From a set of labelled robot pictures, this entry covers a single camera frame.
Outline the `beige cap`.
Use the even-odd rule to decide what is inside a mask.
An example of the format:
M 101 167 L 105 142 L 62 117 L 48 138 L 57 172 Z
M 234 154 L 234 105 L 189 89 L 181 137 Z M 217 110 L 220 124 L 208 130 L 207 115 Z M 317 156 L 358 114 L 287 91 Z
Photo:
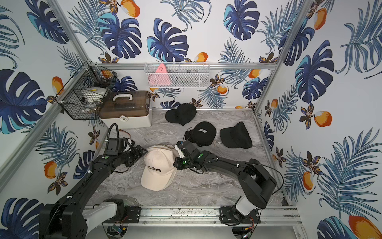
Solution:
M 177 169 L 174 166 L 178 152 L 173 146 L 156 145 L 149 147 L 143 160 L 145 168 L 141 185 L 151 191 L 166 189 L 173 182 Z

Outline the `black cap with label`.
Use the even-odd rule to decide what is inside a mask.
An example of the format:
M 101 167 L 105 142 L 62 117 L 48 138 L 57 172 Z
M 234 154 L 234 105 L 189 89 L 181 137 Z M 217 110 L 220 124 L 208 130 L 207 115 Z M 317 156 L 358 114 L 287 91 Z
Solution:
M 194 128 L 188 130 L 185 139 L 191 143 L 197 144 L 199 147 L 209 146 L 213 143 L 217 134 L 214 125 L 203 121 L 198 123 Z

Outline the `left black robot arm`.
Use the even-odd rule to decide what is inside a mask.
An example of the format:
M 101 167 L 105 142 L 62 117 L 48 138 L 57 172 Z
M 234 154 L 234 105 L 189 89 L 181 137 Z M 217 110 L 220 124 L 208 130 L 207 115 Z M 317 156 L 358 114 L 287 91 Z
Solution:
M 84 209 L 98 187 L 117 167 L 130 167 L 147 152 L 131 139 L 108 137 L 104 153 L 89 162 L 87 173 L 76 186 L 55 204 L 47 204 L 40 211 L 39 238 L 84 239 L 88 232 L 107 220 L 124 221 L 122 200 L 109 200 L 89 211 Z

